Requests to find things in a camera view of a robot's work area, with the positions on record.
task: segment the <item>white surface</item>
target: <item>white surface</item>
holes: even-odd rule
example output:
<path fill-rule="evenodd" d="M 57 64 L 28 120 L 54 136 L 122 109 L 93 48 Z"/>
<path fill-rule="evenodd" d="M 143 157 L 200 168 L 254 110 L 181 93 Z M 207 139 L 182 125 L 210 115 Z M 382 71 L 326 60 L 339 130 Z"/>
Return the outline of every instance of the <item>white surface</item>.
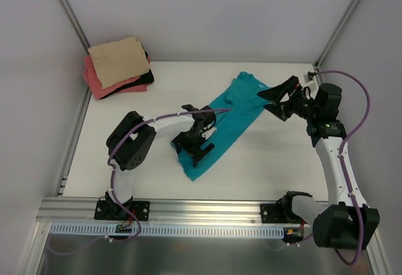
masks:
<path fill-rule="evenodd" d="M 106 139 L 127 112 L 160 115 L 183 104 L 202 108 L 221 94 L 240 71 L 275 86 L 311 65 L 268 63 L 153 62 L 155 84 L 146 93 L 92 98 L 64 195 L 100 197 L 109 188 Z M 277 200 L 288 190 L 327 200 L 322 166 L 306 133 L 306 122 L 282 122 L 264 111 L 208 172 L 192 182 L 170 146 L 175 137 L 155 141 L 145 161 L 132 170 L 136 198 Z"/>
<path fill-rule="evenodd" d="M 344 202 L 346 206 L 353 207 L 354 205 L 349 196 L 349 189 L 339 159 L 339 148 L 342 141 L 343 139 L 341 137 L 322 138 L 318 140 L 315 150 L 320 157 L 322 168 L 324 169 L 325 180 L 327 181 L 328 187 L 328 202 L 335 205 Z M 347 143 L 344 146 L 343 156 L 356 202 L 359 207 L 363 207 L 363 204 L 367 205 L 367 203 L 357 186 L 354 172 L 350 165 Z"/>
<path fill-rule="evenodd" d="M 138 36 L 154 60 L 314 62 L 351 0 L 68 0 L 91 45 Z"/>
<path fill-rule="evenodd" d="M 57 0 L 0 0 L 0 40 L 0 273 L 21 275 L 84 94 L 84 51 Z"/>
<path fill-rule="evenodd" d="M 352 167 L 368 205 L 379 209 L 379 232 L 395 274 L 402 270 L 400 214 L 402 159 L 402 0 L 362 0 L 324 69 L 355 75 L 370 92 L 371 113 L 349 142 Z M 325 77 L 343 88 L 340 119 L 350 131 L 363 116 L 359 86 L 337 74 Z"/>

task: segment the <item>white wall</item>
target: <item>white wall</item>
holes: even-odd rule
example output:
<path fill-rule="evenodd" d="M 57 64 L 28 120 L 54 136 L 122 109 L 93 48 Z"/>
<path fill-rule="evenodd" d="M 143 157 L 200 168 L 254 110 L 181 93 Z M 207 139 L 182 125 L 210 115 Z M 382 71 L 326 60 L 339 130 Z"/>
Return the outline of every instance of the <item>white wall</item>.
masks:
<path fill-rule="evenodd" d="M 153 60 L 314 62 L 351 0 L 69 0 L 91 45 L 136 35 Z"/>
<path fill-rule="evenodd" d="M 379 231 L 395 274 L 402 270 L 401 2 L 362 0 L 323 66 L 356 75 L 370 91 L 371 114 L 350 140 L 350 155 L 364 196 L 379 209 Z M 347 78 L 331 75 L 327 81 L 344 90 L 340 118 L 350 131 L 364 112 L 364 94 Z"/>
<path fill-rule="evenodd" d="M 84 50 L 57 0 L 0 0 L 0 273 L 17 274 L 84 94 Z"/>

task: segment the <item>stack of folded cloth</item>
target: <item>stack of folded cloth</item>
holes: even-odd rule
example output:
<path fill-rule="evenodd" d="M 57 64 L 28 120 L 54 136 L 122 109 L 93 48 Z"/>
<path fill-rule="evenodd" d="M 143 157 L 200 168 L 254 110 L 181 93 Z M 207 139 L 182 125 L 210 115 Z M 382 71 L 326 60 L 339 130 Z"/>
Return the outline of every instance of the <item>stack of folded cloth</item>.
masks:
<path fill-rule="evenodd" d="M 92 46 L 88 51 L 84 80 L 96 99 L 144 92 L 154 82 L 148 54 L 135 37 Z"/>

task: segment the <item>teal cloth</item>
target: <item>teal cloth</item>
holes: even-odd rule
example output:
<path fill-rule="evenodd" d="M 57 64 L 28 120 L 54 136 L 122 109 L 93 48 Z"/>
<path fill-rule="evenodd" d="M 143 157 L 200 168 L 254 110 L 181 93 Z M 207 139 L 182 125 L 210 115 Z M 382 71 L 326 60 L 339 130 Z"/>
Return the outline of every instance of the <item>teal cloth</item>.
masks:
<path fill-rule="evenodd" d="M 232 110 L 217 116 L 215 125 L 217 130 L 202 146 L 204 149 L 208 144 L 213 143 L 215 148 L 196 167 L 193 167 L 193 159 L 184 150 L 178 154 L 178 161 L 183 166 L 185 174 L 192 181 L 195 181 L 214 165 L 262 113 L 267 101 L 258 97 L 257 93 L 268 88 L 252 74 L 241 72 L 232 81 L 231 86 L 209 104 L 213 109 L 231 107 Z"/>

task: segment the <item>gray floor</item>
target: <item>gray floor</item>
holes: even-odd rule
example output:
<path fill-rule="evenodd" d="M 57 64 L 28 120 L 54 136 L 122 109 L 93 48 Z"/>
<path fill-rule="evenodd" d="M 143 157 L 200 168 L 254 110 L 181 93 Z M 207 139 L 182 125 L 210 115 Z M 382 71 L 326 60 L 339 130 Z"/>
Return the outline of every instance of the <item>gray floor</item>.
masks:
<path fill-rule="evenodd" d="M 92 239 L 52 235 L 51 245 L 58 251 L 74 251 Z M 300 248 L 286 248 L 280 240 L 139 237 L 122 244 L 100 240 L 67 257 L 45 251 L 38 274 L 366 275 L 370 271 L 365 257 L 347 267 L 333 250 L 319 249 L 312 240 Z"/>

